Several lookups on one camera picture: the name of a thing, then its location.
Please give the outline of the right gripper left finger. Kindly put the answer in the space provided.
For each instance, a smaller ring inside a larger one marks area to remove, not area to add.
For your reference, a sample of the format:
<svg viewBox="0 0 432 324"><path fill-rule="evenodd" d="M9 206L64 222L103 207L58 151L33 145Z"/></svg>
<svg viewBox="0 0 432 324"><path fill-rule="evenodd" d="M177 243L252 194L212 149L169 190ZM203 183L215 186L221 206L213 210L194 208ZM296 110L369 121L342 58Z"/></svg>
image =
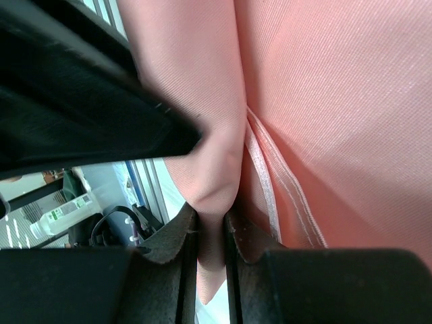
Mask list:
<svg viewBox="0 0 432 324"><path fill-rule="evenodd" d="M197 215L136 248L1 251L2 323L193 323Z"/></svg>

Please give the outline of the pink cloth napkin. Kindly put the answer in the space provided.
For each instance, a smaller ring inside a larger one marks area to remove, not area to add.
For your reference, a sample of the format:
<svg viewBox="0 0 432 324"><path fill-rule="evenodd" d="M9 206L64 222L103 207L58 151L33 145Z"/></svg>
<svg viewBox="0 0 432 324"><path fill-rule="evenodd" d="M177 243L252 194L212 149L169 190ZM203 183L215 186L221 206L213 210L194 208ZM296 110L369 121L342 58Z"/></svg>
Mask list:
<svg viewBox="0 0 432 324"><path fill-rule="evenodd" d="M204 132L165 160L200 217L203 304L232 206L287 247L431 263L430 1L117 5L141 82Z"/></svg>

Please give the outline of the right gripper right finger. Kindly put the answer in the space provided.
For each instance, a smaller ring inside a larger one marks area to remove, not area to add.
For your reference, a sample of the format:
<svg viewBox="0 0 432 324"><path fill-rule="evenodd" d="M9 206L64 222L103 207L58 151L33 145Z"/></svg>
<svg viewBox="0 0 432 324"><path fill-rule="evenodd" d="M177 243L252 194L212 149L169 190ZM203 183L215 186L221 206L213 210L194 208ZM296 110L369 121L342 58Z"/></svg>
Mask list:
<svg viewBox="0 0 432 324"><path fill-rule="evenodd" d="M399 249L289 249L224 218L232 323L430 323L431 272Z"/></svg>

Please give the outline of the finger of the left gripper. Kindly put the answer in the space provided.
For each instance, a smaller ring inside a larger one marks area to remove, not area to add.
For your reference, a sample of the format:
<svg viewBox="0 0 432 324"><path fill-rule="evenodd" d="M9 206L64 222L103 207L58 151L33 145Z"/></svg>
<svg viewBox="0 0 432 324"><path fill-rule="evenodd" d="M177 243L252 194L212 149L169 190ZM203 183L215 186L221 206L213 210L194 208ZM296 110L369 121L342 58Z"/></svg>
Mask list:
<svg viewBox="0 0 432 324"><path fill-rule="evenodd" d="M1 177L190 153L201 132L142 87L127 40L80 1L1 2Z"/></svg>

